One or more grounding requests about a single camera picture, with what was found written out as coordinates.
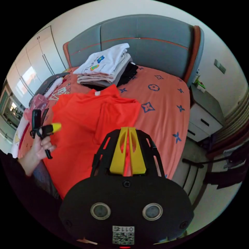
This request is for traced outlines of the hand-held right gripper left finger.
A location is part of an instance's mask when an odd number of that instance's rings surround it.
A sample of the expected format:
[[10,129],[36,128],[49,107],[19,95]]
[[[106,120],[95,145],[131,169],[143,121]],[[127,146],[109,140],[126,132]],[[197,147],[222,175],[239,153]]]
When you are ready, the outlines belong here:
[[114,150],[111,166],[111,174],[124,174],[126,164],[128,127],[122,127],[118,136],[117,144]]

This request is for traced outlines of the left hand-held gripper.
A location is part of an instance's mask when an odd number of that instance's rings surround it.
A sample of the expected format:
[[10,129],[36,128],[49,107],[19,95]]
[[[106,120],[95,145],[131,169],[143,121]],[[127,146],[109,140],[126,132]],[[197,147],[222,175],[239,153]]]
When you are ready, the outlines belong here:
[[[33,139],[35,139],[35,135],[38,134],[39,137],[45,138],[50,136],[52,133],[58,132],[61,129],[61,123],[52,123],[50,125],[45,126],[32,126],[31,135]],[[46,150],[46,155],[48,159],[52,159],[51,152]]]

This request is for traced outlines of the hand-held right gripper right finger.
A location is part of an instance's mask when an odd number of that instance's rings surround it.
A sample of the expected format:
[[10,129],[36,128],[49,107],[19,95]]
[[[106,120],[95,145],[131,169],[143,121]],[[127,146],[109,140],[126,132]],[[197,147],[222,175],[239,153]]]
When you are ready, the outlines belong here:
[[146,166],[141,152],[136,128],[128,127],[131,174],[145,174]]

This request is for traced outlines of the person's left hand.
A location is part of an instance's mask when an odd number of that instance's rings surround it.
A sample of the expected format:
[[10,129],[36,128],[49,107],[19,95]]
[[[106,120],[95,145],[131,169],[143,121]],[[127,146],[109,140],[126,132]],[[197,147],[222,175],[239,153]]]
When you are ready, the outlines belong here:
[[38,134],[35,135],[35,139],[30,150],[31,162],[37,166],[38,163],[47,157],[46,150],[53,152],[56,149],[56,145],[51,142],[50,136],[41,138]]

